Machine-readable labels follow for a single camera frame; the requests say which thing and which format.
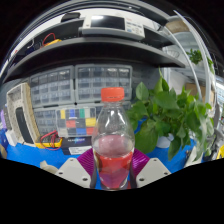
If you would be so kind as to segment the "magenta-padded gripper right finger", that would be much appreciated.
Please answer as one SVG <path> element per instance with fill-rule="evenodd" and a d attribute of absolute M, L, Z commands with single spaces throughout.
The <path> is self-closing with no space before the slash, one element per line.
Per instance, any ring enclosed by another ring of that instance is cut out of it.
<path fill-rule="evenodd" d="M 170 174 L 158 158 L 149 158 L 139 150 L 134 150 L 129 175 L 131 188 L 146 186 Z"/>

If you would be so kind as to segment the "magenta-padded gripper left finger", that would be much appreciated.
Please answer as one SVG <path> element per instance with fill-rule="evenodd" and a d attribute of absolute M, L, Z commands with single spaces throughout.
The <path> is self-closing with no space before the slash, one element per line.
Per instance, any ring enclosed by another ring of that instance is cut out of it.
<path fill-rule="evenodd" d="M 93 150 L 89 149 L 78 158 L 68 158 L 56 175 L 84 188 L 94 188 L 97 172 Z"/>

